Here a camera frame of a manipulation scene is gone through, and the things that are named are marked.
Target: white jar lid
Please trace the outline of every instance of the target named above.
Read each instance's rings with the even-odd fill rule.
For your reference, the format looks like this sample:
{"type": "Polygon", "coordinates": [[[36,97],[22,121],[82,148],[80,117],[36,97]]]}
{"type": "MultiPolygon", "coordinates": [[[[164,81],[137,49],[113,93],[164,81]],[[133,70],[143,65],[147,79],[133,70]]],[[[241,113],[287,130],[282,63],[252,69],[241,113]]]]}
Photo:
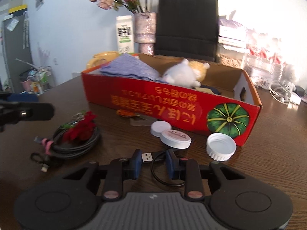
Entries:
{"type": "Polygon", "coordinates": [[[187,149],[192,142],[187,134],[176,130],[163,131],[161,134],[161,141],[175,149],[187,149]]]}
{"type": "Polygon", "coordinates": [[[236,149],[235,141],[226,134],[213,133],[207,138],[207,153],[216,161],[227,161],[236,149]]]}
{"type": "Polygon", "coordinates": [[[161,132],[164,130],[170,130],[172,126],[165,121],[156,121],[151,124],[150,132],[156,137],[161,137],[161,132]]]}

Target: small orange object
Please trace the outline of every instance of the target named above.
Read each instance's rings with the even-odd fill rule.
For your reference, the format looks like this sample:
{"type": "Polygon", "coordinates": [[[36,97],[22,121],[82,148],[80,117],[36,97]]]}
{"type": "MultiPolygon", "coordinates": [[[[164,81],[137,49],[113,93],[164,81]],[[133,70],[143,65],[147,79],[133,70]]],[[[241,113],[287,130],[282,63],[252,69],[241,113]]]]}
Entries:
{"type": "Polygon", "coordinates": [[[126,110],[117,110],[116,111],[116,114],[121,116],[121,117],[138,117],[139,115],[138,114],[135,114],[133,112],[130,112],[130,111],[126,111],[126,110]]]}

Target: milk carton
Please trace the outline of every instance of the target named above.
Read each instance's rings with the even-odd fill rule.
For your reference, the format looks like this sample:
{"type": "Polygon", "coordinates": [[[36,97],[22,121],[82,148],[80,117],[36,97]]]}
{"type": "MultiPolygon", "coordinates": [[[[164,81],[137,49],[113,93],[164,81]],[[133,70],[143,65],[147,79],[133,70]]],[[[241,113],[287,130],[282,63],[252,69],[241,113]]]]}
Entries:
{"type": "Polygon", "coordinates": [[[116,35],[119,53],[134,53],[132,16],[116,17],[116,35]]]}

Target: red cardboard box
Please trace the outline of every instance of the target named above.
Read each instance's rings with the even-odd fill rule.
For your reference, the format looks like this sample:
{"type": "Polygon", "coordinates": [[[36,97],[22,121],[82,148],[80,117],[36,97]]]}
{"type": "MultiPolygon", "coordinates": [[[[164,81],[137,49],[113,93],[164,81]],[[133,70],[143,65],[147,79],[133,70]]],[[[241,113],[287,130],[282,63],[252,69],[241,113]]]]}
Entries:
{"type": "MultiPolygon", "coordinates": [[[[140,60],[163,74],[182,58],[139,54],[140,60]]],[[[243,146],[262,104],[248,74],[210,62],[203,84],[221,95],[153,81],[103,76],[100,66],[82,72],[87,100],[113,109],[125,109],[169,122],[203,135],[221,132],[243,146]]]]}

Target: blue gripper pad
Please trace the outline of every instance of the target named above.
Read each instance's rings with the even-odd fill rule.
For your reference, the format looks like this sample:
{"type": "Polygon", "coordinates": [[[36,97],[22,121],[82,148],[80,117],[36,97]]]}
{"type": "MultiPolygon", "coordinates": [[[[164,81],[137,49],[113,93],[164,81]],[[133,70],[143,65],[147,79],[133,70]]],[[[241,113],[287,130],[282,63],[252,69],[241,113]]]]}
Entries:
{"type": "Polygon", "coordinates": [[[141,150],[138,150],[138,155],[135,159],[133,159],[132,166],[134,167],[134,177],[133,179],[136,180],[139,177],[139,174],[141,172],[142,167],[142,152],[141,150]]]}
{"type": "Polygon", "coordinates": [[[174,178],[174,172],[175,172],[174,171],[174,165],[173,165],[172,158],[171,158],[168,151],[166,152],[165,161],[166,161],[166,169],[167,169],[168,176],[169,176],[170,179],[173,179],[174,178]]]}

